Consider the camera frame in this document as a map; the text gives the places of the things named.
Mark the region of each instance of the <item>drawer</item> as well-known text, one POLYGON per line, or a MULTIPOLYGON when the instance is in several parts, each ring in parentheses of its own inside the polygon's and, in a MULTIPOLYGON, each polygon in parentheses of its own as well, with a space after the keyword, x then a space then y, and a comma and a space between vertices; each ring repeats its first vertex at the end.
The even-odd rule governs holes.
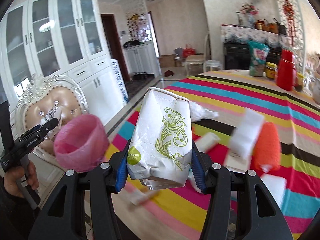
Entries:
POLYGON ((91 69, 93 73, 97 73, 106 67, 111 66, 111 58, 109 55, 95 58, 90 61, 91 69))
POLYGON ((93 75, 90 64, 88 62, 69 70, 67 73, 68 76, 75 80, 77 83, 93 75))

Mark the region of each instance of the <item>orange cloth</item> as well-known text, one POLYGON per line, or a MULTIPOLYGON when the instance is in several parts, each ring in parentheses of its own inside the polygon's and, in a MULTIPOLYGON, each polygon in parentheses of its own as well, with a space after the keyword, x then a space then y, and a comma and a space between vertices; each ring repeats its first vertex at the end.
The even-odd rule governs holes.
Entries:
POLYGON ((253 150, 253 165, 262 171, 262 165, 270 165, 269 170, 279 170, 281 162, 281 144, 276 126, 265 122, 253 150))

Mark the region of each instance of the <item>pink plastic bag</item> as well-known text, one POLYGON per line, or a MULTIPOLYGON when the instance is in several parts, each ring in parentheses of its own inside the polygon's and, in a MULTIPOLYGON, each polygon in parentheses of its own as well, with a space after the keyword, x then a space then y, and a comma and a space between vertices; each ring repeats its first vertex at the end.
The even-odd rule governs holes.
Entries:
POLYGON ((86 172, 102 162, 108 145, 100 119, 92 114, 81 114, 61 128, 53 149, 63 168, 86 172))

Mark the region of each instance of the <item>green floral pattern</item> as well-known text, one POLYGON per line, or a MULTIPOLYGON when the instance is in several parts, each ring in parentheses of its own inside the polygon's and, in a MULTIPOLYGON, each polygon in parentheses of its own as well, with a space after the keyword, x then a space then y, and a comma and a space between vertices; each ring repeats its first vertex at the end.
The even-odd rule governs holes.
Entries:
POLYGON ((162 129, 160 138, 156 141, 156 150, 167 158, 173 159, 177 167, 182 171, 181 162, 179 158, 183 157, 180 153, 170 154, 168 147, 173 142, 174 145, 178 147, 184 147, 188 143, 188 138, 185 133, 184 117, 181 116, 177 111, 172 110, 169 107, 164 109, 168 113, 168 119, 162 117, 162 122, 164 123, 164 128, 162 129))

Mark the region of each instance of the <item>yellow lid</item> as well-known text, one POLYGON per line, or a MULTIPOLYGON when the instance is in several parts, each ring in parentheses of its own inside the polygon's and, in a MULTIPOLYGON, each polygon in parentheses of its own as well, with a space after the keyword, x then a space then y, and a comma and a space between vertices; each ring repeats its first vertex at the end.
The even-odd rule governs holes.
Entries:
POLYGON ((271 62, 267 62, 266 65, 268 67, 271 67, 271 68, 277 68, 278 67, 277 64, 274 64, 274 63, 271 63, 271 62))
POLYGON ((304 75, 301 74, 301 73, 297 73, 297 77, 303 79, 303 78, 304 78, 304 75))

